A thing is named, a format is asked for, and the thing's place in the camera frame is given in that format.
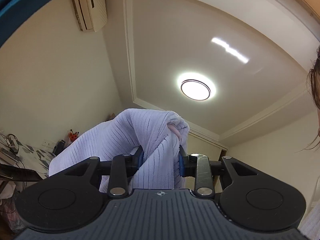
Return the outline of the lavender ribbed pajama garment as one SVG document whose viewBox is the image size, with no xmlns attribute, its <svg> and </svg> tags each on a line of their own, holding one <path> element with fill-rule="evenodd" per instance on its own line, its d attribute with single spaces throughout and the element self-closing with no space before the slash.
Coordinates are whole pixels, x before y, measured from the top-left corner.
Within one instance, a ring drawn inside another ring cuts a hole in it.
<svg viewBox="0 0 320 240">
<path fill-rule="evenodd" d="M 181 189 L 179 151 L 187 149 L 189 125 L 173 111 L 126 109 L 113 120 L 102 122 L 80 135 L 49 164 L 49 176 L 89 157 L 111 161 L 133 154 L 142 147 L 141 167 L 132 177 L 130 189 Z"/>
</svg>

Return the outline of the orange artificial flowers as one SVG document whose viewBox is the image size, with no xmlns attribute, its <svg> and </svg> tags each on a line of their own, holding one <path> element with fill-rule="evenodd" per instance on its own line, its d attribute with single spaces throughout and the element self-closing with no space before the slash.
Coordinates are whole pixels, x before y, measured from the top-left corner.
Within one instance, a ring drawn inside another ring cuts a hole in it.
<svg viewBox="0 0 320 240">
<path fill-rule="evenodd" d="M 68 137 L 70 142 L 74 142 L 79 137 L 79 132 L 73 132 L 72 129 L 69 130 Z"/>
</svg>

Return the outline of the round ceiling lamp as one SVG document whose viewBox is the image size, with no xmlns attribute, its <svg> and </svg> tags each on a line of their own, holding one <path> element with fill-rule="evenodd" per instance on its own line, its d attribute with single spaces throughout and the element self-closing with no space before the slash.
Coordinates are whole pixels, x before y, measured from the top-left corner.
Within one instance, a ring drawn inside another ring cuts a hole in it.
<svg viewBox="0 0 320 240">
<path fill-rule="evenodd" d="M 180 74 L 176 83 L 181 93 L 194 101 L 211 100 L 217 93 L 217 88 L 213 81 L 197 72 Z"/>
</svg>

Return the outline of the wall air conditioner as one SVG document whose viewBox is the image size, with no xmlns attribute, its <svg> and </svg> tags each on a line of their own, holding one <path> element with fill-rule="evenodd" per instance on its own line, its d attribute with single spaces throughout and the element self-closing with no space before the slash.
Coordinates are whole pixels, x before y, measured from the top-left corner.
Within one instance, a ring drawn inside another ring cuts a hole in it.
<svg viewBox="0 0 320 240">
<path fill-rule="evenodd" d="M 98 32 L 107 23 L 105 0 L 72 0 L 81 31 Z"/>
</svg>

